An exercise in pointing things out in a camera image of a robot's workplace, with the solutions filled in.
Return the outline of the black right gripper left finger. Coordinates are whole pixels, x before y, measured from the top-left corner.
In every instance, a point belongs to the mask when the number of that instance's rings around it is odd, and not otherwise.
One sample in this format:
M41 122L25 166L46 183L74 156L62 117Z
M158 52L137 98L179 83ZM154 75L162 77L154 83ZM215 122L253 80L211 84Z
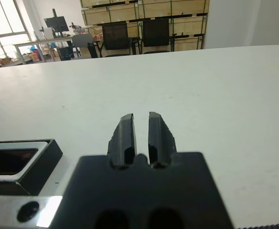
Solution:
M134 115L121 117L108 143L107 156L112 168L128 168L137 155Z

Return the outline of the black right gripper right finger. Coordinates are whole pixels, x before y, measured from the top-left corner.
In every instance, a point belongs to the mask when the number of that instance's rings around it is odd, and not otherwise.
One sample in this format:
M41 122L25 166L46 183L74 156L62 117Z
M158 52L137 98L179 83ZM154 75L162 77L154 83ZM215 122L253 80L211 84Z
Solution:
M172 154L177 153L173 134L156 112L149 113L148 153L152 168L166 168L171 164Z

